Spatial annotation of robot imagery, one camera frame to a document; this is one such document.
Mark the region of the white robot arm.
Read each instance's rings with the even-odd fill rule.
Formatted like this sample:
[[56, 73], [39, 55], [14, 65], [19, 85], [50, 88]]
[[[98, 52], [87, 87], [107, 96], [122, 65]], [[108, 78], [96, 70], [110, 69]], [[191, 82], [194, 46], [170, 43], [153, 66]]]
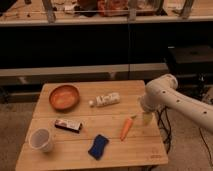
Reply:
[[198, 101], [177, 91], [178, 81], [172, 74], [165, 74], [145, 85], [145, 94], [140, 105], [145, 113], [165, 105], [182, 113], [199, 126], [213, 134], [213, 105]]

